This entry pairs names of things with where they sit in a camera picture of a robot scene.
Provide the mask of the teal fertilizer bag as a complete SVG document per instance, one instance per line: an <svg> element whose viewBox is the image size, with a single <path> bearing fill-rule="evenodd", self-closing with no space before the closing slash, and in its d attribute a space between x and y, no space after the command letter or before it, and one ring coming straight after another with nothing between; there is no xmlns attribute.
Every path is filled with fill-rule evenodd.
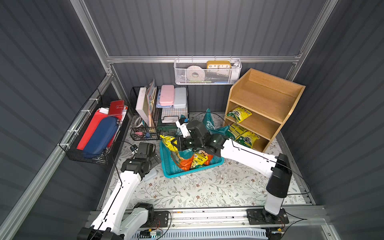
<svg viewBox="0 0 384 240"><path fill-rule="evenodd" d="M215 125L214 116L218 117L222 122L225 124L224 127L217 127ZM228 124L225 122L224 118L220 116L217 113L213 113L209 108L205 111L205 115L203 118L203 123L206 127L206 129L212 134L220 134L225 136L227 134L227 131L229 130Z"/></svg>
<svg viewBox="0 0 384 240"><path fill-rule="evenodd" d="M171 158L174 163L183 171L189 171L194 160L195 152L192 149L185 151L172 152Z"/></svg>

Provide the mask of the teal plastic basket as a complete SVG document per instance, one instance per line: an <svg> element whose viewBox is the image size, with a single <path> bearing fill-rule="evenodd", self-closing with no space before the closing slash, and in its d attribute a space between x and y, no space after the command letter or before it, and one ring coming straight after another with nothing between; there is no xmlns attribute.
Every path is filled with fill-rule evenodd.
<svg viewBox="0 0 384 240"><path fill-rule="evenodd" d="M219 158L217 156L214 156L208 166L204 165L201 168L184 171L181 168L179 168L177 164L173 161L172 151L170 151L163 142L159 144L159 151L160 151L160 156L162 160L162 169L164 172L164 176L169 179L211 169L225 163L225 158L223 157Z"/></svg>

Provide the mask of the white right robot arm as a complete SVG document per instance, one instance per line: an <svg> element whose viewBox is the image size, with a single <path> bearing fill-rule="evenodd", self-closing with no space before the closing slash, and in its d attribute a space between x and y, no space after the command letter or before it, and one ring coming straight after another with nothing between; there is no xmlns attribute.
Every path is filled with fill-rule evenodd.
<svg viewBox="0 0 384 240"><path fill-rule="evenodd" d="M182 135L171 141L179 151L188 149L204 151L209 155L231 159L250 167L269 179L264 218L277 218L284 199L288 195L292 169L284 154L273 156L242 146L226 135L211 134L203 122L187 122L186 118L176 121Z"/></svg>

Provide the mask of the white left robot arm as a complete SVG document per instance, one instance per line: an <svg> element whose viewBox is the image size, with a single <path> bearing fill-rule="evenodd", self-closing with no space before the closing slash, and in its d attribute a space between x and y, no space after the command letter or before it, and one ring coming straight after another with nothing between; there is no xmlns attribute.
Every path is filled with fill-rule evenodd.
<svg viewBox="0 0 384 240"><path fill-rule="evenodd" d="M119 182L106 205L89 228L80 230L78 240L130 240L139 228L154 222L155 210L148 203L138 203L127 218L123 220L123 216L136 188L150 173L155 155L154 144L139 144L134 157L123 162Z"/></svg>

